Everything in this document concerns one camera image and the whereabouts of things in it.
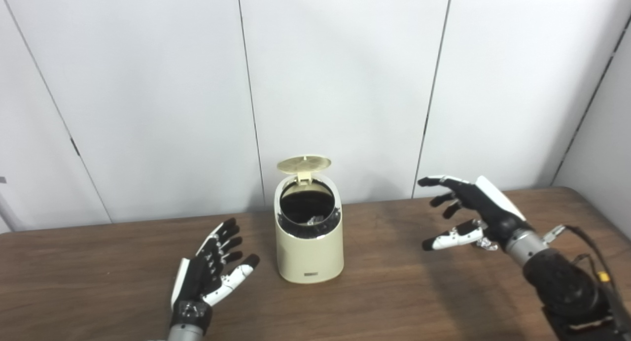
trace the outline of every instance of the panel seam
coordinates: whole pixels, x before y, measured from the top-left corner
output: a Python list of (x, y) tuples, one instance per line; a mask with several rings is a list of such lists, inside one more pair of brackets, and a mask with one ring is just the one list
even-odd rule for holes
[(432, 90), (430, 90), (430, 98), (428, 101), (428, 106), (427, 106), (427, 114), (425, 116), (425, 123), (424, 123), (424, 127), (423, 127), (423, 136), (421, 137), (421, 146), (419, 148), (419, 160), (417, 161), (417, 171), (414, 175), (414, 183), (412, 186), (412, 196), (410, 198), (414, 198), (414, 193), (416, 191), (417, 188), (417, 180), (419, 179), (419, 168), (421, 167), (421, 156), (423, 154), (423, 146), (425, 143), (425, 134), (427, 133), (427, 125), (430, 121), (430, 111), (432, 109), (432, 101), (433, 101), (433, 94), (434, 94), (434, 90), (436, 88), (436, 78), (438, 76), (438, 68), (440, 65), (440, 55), (442, 54), (442, 45), (443, 42), (445, 40), (445, 31), (447, 29), (447, 21), (449, 19), (449, 9), (451, 8), (451, 0), (447, 0), (447, 9), (445, 10), (445, 20), (442, 24), (442, 33), (440, 34), (440, 43), (439, 43), (439, 47), (438, 47), (438, 54), (436, 56), (436, 67), (434, 69), (434, 74), (433, 74), (433, 80), (432, 80)]
[[(59, 119), (61, 119), (61, 123), (63, 124), (64, 129), (66, 130), (66, 134), (68, 134), (68, 137), (70, 138), (70, 140), (73, 140), (72, 139), (72, 134), (70, 134), (70, 129), (68, 129), (68, 125), (66, 124), (66, 121), (64, 120), (64, 117), (61, 115), (61, 111), (59, 110), (59, 106), (57, 105), (57, 101), (55, 101), (55, 97), (52, 95), (52, 91), (50, 90), (48, 82), (44, 78), (43, 73), (41, 73), (41, 69), (39, 67), (39, 64), (37, 63), (37, 60), (35, 59), (35, 56), (33, 54), (33, 51), (31, 50), (31, 47), (29, 46), (29, 43), (27, 42), (27, 38), (24, 36), (24, 33), (22, 32), (22, 28), (20, 28), (20, 24), (18, 24), (18, 20), (17, 20), (17, 18), (15, 17), (15, 15), (13, 13), (13, 9), (11, 9), (11, 6), (9, 6), (9, 0), (2, 0), (2, 1), (4, 2), (4, 5), (6, 6), (7, 11), (9, 11), (9, 15), (11, 16), (11, 19), (13, 20), (13, 24), (15, 25), (15, 28), (18, 30), (18, 33), (20, 34), (20, 38), (22, 38), (22, 42), (23, 42), (25, 48), (29, 52), (29, 56), (31, 58), (31, 61), (33, 61), (35, 69), (37, 70), (37, 73), (39, 74), (41, 82), (43, 83), (44, 87), (46, 88), (46, 92), (48, 93), (48, 96), (50, 97), (50, 100), (52, 101), (52, 104), (54, 105), (55, 110), (57, 111), (57, 115), (59, 116)], [(81, 157), (81, 155), (79, 155), (79, 160), (81, 160), (81, 164), (83, 165), (83, 169), (85, 170), (86, 174), (88, 175), (88, 179), (90, 180), (90, 183), (92, 184), (92, 187), (94, 188), (95, 193), (97, 193), (97, 197), (99, 197), (99, 201), (101, 202), (101, 206), (103, 206), (103, 210), (105, 211), (105, 213), (107, 215), (107, 218), (110, 220), (110, 223), (113, 224), (112, 216), (110, 215), (110, 212), (107, 210), (107, 207), (105, 206), (105, 203), (103, 202), (103, 198), (101, 197), (101, 193), (99, 193), (99, 190), (97, 189), (97, 186), (94, 184), (94, 180), (92, 179), (92, 175), (90, 175), (90, 171), (88, 171), (88, 168), (87, 168), (87, 166), (85, 164), (85, 161), (83, 161), (83, 157)]]
[(557, 170), (555, 171), (554, 175), (552, 176), (552, 181), (550, 181), (549, 186), (552, 186), (554, 184), (554, 182), (556, 181), (557, 177), (559, 176), (559, 172), (561, 172), (561, 167), (563, 166), (563, 163), (567, 159), (567, 156), (570, 153), (570, 149), (572, 148), (572, 145), (574, 145), (574, 141), (575, 141), (577, 135), (579, 134), (579, 130), (581, 129), (581, 126), (583, 125), (583, 123), (585, 121), (585, 118), (588, 115), (588, 111), (591, 109), (591, 106), (594, 103), (594, 100), (596, 98), (598, 90), (600, 90), (600, 87), (602, 85), (602, 81), (604, 80), (604, 77), (606, 76), (607, 71), (609, 71), (609, 67), (611, 66), (613, 58), (616, 56), (616, 53), (618, 52), (618, 47), (620, 47), (620, 43), (622, 43), (622, 38), (624, 38), (625, 34), (627, 33), (627, 29), (629, 29), (629, 24), (631, 24), (631, 15), (629, 15), (629, 18), (627, 18), (627, 22), (626, 22), (624, 28), (622, 28), (622, 32), (620, 33), (620, 36), (618, 37), (618, 41), (616, 42), (616, 45), (613, 48), (613, 51), (611, 52), (611, 55), (609, 56), (609, 60), (607, 61), (607, 65), (605, 65), (604, 70), (602, 70), (602, 74), (600, 75), (600, 79), (598, 79), (598, 83), (596, 84), (596, 87), (594, 88), (592, 96), (590, 97), (590, 101), (588, 101), (588, 105), (587, 105), (587, 107), (585, 107), (585, 110), (584, 110), (584, 112), (583, 112), (583, 114), (581, 116), (581, 120), (579, 120), (579, 124), (576, 126), (576, 129), (574, 130), (574, 134), (572, 135), (572, 138), (570, 139), (570, 142), (567, 145), (567, 148), (566, 148), (565, 152), (563, 153), (563, 156), (561, 157), (561, 162), (559, 162), (559, 166), (557, 166)]
[(247, 87), (250, 91), (250, 108), (252, 109), (252, 123), (254, 124), (254, 140), (256, 141), (256, 155), (259, 159), (259, 175), (261, 176), (261, 191), (263, 195), (263, 206), (267, 206), (266, 200), (265, 200), (265, 184), (263, 182), (263, 167), (261, 165), (261, 148), (259, 146), (259, 132), (256, 129), (256, 115), (254, 112), (254, 97), (252, 96), (252, 81), (250, 80), (250, 62), (247, 57), (247, 46), (245, 44), (245, 27), (243, 25), (243, 11), (241, 11), (241, 0), (237, 0), (237, 1), (239, 3), (239, 20), (241, 20), (241, 37), (243, 38), (243, 51), (245, 54), (245, 70), (247, 72)]

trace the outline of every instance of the trash can lid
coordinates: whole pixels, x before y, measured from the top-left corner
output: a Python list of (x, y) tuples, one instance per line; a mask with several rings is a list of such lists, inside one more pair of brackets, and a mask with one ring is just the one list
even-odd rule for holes
[(321, 155), (291, 157), (278, 163), (277, 168), (286, 174), (318, 172), (331, 165), (331, 160)]

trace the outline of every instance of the cable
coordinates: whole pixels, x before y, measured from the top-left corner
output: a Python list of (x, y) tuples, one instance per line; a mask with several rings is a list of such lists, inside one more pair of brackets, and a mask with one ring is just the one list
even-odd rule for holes
[(581, 240), (583, 240), (596, 253), (596, 256), (598, 257), (602, 268), (609, 275), (609, 283), (611, 283), (613, 292), (618, 296), (618, 298), (622, 299), (622, 297), (620, 296), (620, 291), (618, 291), (618, 287), (616, 286), (616, 283), (613, 279), (611, 269), (609, 269), (609, 265), (607, 265), (607, 263), (605, 262), (604, 257), (602, 257), (602, 253), (600, 252), (600, 249), (598, 249), (598, 247), (596, 246), (594, 240), (592, 240), (592, 238), (588, 234), (586, 234), (580, 227), (565, 226), (565, 228), (581, 238)]
[(596, 265), (594, 263), (594, 259), (591, 257), (590, 254), (588, 253), (582, 253), (579, 254), (579, 256), (576, 256), (576, 258), (574, 258), (574, 260), (572, 260), (572, 264), (573, 265), (577, 265), (577, 263), (581, 262), (582, 260), (588, 259), (588, 261), (590, 262), (590, 268), (592, 271), (592, 276), (594, 277), (594, 279), (596, 281), (599, 280), (599, 276), (598, 276), (598, 272), (596, 271)]

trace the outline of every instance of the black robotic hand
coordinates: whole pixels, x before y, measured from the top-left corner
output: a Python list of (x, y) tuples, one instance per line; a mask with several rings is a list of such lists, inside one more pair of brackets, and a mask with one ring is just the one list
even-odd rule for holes
[[(461, 208), (475, 210), (483, 221), (471, 220), (423, 242), (425, 250), (444, 249), (487, 240), (497, 242), (522, 267), (536, 289), (543, 313), (561, 341), (631, 341), (631, 318), (618, 294), (611, 272), (595, 243), (578, 227), (557, 226), (540, 238), (514, 204), (484, 176), (470, 183), (446, 175), (419, 180), (420, 186), (444, 186), (451, 192), (435, 197), (431, 206), (453, 201), (443, 217)], [(585, 240), (604, 271), (593, 278), (575, 262), (548, 245), (564, 230)]]
[(251, 254), (228, 274), (224, 266), (243, 257), (240, 251), (230, 252), (242, 238), (234, 218), (219, 224), (204, 240), (191, 259), (182, 258), (171, 295), (173, 309), (169, 341), (200, 340), (212, 317), (212, 307), (232, 293), (259, 263)]
[(424, 241), (423, 248), (428, 251), (472, 242), (483, 245), (484, 238), (498, 242), (504, 249), (514, 231), (532, 231), (519, 209), (484, 176), (471, 183), (448, 175), (435, 175), (420, 179), (419, 186), (443, 186), (451, 190), (430, 202), (431, 206), (440, 206), (453, 201), (443, 213), (445, 219), (451, 218), (461, 208), (475, 210), (482, 218), (482, 221), (469, 220)]

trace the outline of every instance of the black fingertip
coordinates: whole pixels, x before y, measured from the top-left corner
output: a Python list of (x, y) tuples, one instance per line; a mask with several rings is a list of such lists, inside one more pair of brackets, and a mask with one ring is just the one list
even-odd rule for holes
[(417, 181), (417, 184), (419, 184), (419, 186), (421, 186), (421, 187), (429, 186), (430, 178), (423, 177), (423, 178), (421, 178), (420, 180)]
[(423, 250), (424, 251), (433, 251), (433, 242), (435, 242), (436, 238), (431, 238), (428, 240), (424, 240), (423, 243), (421, 243), (421, 246), (423, 246)]
[(443, 204), (446, 201), (453, 200), (453, 194), (451, 192), (445, 193), (444, 195), (439, 195), (437, 197), (432, 198), (430, 200), (430, 206), (437, 207)]
[(242, 257), (243, 257), (243, 252), (235, 251), (234, 253), (229, 253), (226, 256), (224, 256), (223, 260), (225, 261), (225, 263), (230, 263), (236, 260), (241, 260)]
[(248, 265), (255, 269), (257, 265), (259, 265), (259, 262), (261, 262), (261, 258), (256, 254), (251, 254), (250, 256), (246, 257), (245, 260), (241, 262), (241, 264)]
[(447, 209), (442, 213), (442, 217), (445, 219), (449, 219), (453, 217), (456, 211), (460, 210), (460, 204), (452, 204), (448, 206)]
[(221, 241), (221, 243), (224, 243), (229, 238), (232, 238), (234, 235), (237, 235), (238, 233), (239, 233), (239, 226), (231, 227), (230, 229), (225, 231), (223, 234), (221, 234), (221, 237), (219, 238), (219, 240)]
[(237, 224), (237, 220), (235, 218), (230, 218), (226, 220), (225, 222), (223, 222), (223, 228), (230, 229), (231, 227), (234, 227), (236, 224)]
[(241, 245), (241, 242), (243, 242), (243, 238), (241, 236), (239, 236), (238, 238), (230, 239), (224, 246), (221, 247), (221, 249), (224, 252), (228, 251), (232, 249), (232, 247)]

